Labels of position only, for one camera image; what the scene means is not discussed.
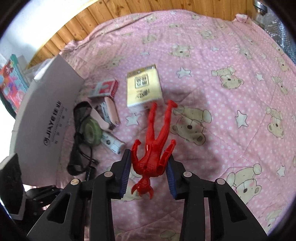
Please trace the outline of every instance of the pink bedsheet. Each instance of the pink bedsheet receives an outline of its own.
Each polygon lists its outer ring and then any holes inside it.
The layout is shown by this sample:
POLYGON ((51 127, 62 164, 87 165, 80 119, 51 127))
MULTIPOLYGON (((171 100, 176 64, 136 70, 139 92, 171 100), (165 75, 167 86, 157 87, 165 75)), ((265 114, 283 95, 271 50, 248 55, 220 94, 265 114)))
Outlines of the pink bedsheet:
MULTIPOLYGON (((165 101, 178 104, 166 144, 177 141, 175 160, 202 179, 227 180, 266 232, 279 221, 295 194, 295 66, 260 27, 185 10, 133 14, 99 25, 62 56, 85 79, 77 102, 88 100, 94 83, 119 81, 114 135, 127 148, 137 138, 145 142, 148 113, 127 108, 126 74, 156 64, 165 101)), ((156 135, 165 108, 158 107, 156 135)), ((66 166, 73 134, 70 120, 58 167, 62 187, 72 179, 66 166)), ((138 156, 143 151, 141 145, 138 156)), ((98 174, 121 159, 103 145, 94 156, 98 174)), ((131 195, 139 177, 131 171, 125 197, 112 201, 116 240, 178 240, 183 202, 172 198, 165 175, 151 179, 152 200, 131 195)))

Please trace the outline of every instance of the yellow box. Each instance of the yellow box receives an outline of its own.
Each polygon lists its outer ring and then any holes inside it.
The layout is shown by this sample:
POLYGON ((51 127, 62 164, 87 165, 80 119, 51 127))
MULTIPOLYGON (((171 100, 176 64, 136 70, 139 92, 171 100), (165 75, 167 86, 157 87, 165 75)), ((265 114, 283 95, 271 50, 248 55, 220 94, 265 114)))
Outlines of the yellow box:
POLYGON ((155 64, 127 75, 127 106, 133 112, 149 109, 152 102, 163 104, 163 95, 155 64))

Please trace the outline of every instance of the red action figure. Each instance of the red action figure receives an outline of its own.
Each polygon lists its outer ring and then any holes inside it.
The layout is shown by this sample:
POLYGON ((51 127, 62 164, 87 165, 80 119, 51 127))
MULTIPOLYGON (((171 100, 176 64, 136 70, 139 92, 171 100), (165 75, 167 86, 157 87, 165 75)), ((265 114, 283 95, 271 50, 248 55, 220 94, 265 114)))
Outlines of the red action figure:
POLYGON ((131 190, 131 193, 138 190, 140 196, 149 192, 150 199, 153 197, 153 189, 150 186, 150 177, 158 177, 162 175, 165 171, 165 167, 168 163, 168 159, 172 154, 174 147, 176 145, 176 140, 172 140, 168 148, 164 151, 162 157, 160 155, 163 151, 163 146, 168 138, 170 132, 170 119, 172 108, 176 108, 177 104, 169 100, 168 108, 165 112, 165 124, 163 125, 158 138, 154 138, 154 118, 157 104, 153 103, 152 108, 148 116, 148 130, 146 136, 146 147, 145 155, 141 160, 138 160, 137 150, 141 142, 137 139, 131 150, 131 162, 133 164, 133 169, 139 175, 142 175, 141 180, 135 184, 131 190))

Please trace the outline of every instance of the wooden wall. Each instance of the wooden wall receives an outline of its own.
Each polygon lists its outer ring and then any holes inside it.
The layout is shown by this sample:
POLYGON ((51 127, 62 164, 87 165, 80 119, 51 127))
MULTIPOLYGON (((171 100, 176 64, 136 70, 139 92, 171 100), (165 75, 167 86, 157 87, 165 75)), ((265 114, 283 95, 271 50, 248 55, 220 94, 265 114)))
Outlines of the wooden wall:
POLYGON ((83 40, 99 24, 138 12, 186 9, 209 17, 233 20, 251 16, 253 0, 98 0, 67 22, 32 58, 29 67, 59 54, 71 40, 83 40))

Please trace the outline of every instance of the colorful children's book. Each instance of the colorful children's book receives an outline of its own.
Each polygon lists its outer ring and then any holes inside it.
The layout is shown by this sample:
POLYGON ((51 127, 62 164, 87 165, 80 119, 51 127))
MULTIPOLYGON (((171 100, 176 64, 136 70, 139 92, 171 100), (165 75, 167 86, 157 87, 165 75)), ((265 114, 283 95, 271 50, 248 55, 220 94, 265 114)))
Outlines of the colorful children's book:
POLYGON ((16 113, 28 87, 27 79, 13 54, 0 70, 0 89, 16 113))

